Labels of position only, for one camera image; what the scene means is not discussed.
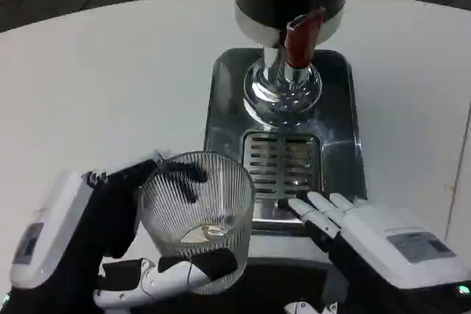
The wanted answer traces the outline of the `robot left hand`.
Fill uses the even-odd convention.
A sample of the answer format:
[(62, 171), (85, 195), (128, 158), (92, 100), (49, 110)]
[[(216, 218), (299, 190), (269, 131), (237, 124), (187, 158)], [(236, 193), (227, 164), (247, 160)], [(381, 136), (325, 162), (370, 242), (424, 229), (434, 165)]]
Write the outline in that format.
[(138, 226), (138, 189), (152, 175), (175, 186), (186, 202), (191, 182), (208, 180), (196, 163), (154, 153), (111, 173), (64, 171), (36, 209), (13, 256), (3, 313), (104, 313), (168, 299), (237, 269), (222, 248), (193, 257), (125, 260)]

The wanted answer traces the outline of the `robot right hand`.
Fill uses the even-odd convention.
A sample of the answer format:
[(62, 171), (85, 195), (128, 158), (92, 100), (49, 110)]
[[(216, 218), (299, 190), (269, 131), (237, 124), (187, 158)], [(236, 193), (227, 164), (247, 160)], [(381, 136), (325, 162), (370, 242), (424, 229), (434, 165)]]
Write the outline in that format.
[(409, 212), (314, 191), (277, 205), (347, 283), (324, 313), (470, 312), (470, 265)]

